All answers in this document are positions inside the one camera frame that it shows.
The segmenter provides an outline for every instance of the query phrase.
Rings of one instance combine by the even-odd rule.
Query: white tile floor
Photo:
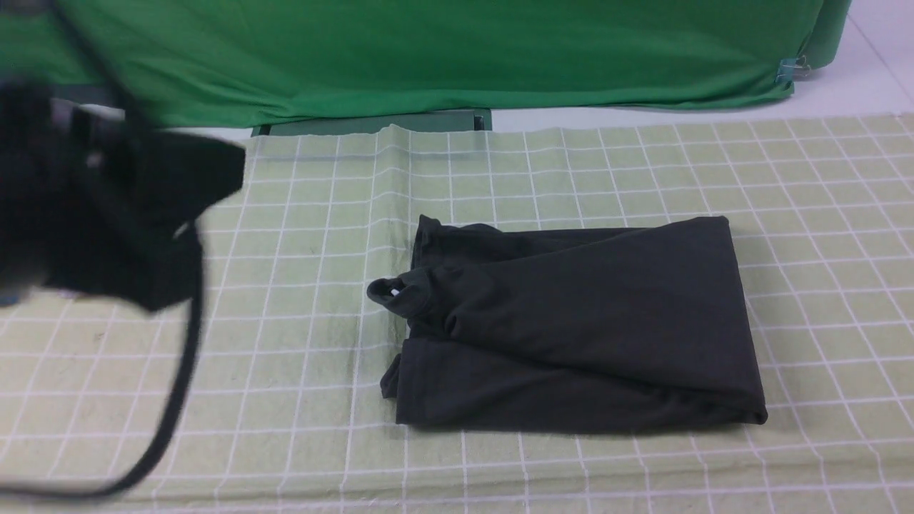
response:
[[[814,77],[798,82],[787,101],[731,112],[660,112],[617,108],[493,111],[498,132],[549,127],[594,128],[733,119],[914,112],[914,0],[854,0],[838,55]],[[192,129],[244,139],[248,129]]]

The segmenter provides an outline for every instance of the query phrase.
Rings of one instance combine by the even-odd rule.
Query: grid mat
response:
[[[107,509],[909,512],[912,134],[914,116],[878,116],[252,139],[247,186],[205,218],[186,418],[154,477]],[[770,420],[637,438],[396,426],[377,384],[406,329],[364,289],[408,269],[419,214],[502,230],[728,216]],[[126,469],[183,312],[40,294],[0,316],[0,476]]]

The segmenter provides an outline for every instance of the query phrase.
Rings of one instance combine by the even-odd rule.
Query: green cloth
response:
[[[813,69],[828,66],[838,53],[838,44],[845,31],[847,11],[851,0],[824,0],[813,36],[806,45],[806,63]]]
[[[170,125],[439,109],[745,107],[824,0],[66,0]],[[0,19],[0,70],[92,82],[47,19]]]

